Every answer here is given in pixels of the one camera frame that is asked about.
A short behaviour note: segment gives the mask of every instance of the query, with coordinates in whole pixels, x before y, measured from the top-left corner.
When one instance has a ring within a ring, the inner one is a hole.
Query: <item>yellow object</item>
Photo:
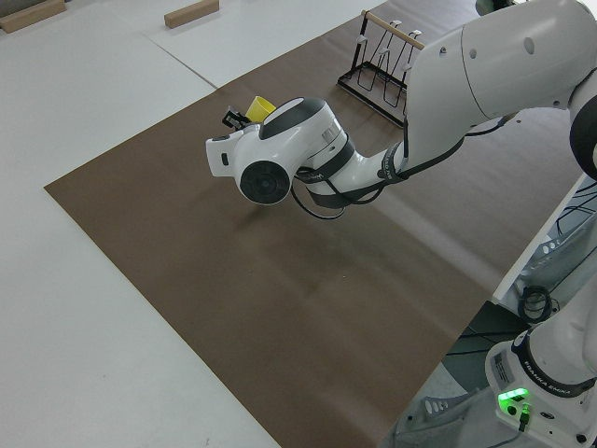
[[[253,103],[249,105],[249,109],[246,111],[245,115],[254,123],[260,123],[274,110],[276,110],[275,105],[265,98],[256,96],[253,99]]]

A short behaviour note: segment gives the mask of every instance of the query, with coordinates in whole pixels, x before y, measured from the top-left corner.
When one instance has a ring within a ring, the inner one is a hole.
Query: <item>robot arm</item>
[[[501,9],[421,51],[403,142],[366,158],[323,100],[298,98],[263,124],[208,140],[212,173],[234,176],[244,196],[266,204],[280,202],[296,177],[316,203],[341,208],[445,160],[472,127],[545,106],[570,107],[573,152],[597,177],[596,41],[595,19],[576,0]]]

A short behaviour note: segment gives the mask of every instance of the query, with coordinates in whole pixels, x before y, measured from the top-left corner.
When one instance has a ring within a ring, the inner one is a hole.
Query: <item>brown paper sheet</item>
[[[470,4],[375,12],[429,42],[474,18]],[[284,448],[375,446],[579,175],[565,114],[534,111],[338,221],[292,200],[251,204],[211,177],[204,140],[227,133],[227,105],[256,94],[326,98],[368,155],[401,139],[335,85],[359,28],[314,39],[47,186]]]

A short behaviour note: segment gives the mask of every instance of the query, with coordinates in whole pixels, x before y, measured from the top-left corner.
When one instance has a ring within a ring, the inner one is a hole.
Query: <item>green light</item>
[[[509,399],[514,399],[516,397],[523,397],[525,395],[528,395],[529,391],[520,387],[518,389],[515,390],[510,390],[509,392],[504,392],[503,394],[500,394],[497,396],[497,399],[501,401],[507,401]]]

